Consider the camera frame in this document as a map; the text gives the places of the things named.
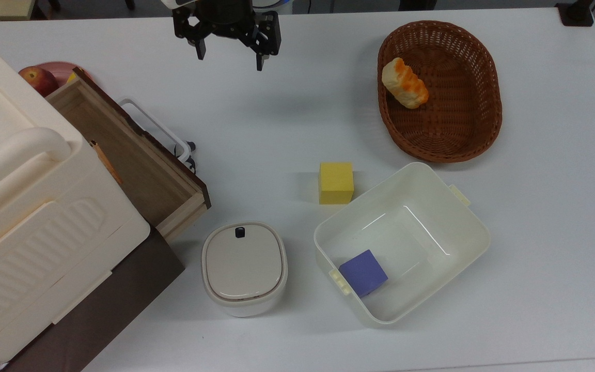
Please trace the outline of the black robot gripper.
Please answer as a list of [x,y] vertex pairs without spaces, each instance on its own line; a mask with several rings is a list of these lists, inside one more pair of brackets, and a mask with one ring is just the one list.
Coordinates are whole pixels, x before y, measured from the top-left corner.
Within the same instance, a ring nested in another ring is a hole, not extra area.
[[251,1],[177,1],[173,9],[175,33],[188,39],[198,59],[206,54],[205,38],[217,35],[225,38],[252,38],[257,71],[264,62],[279,53],[281,31],[279,16],[274,10],[253,8]]

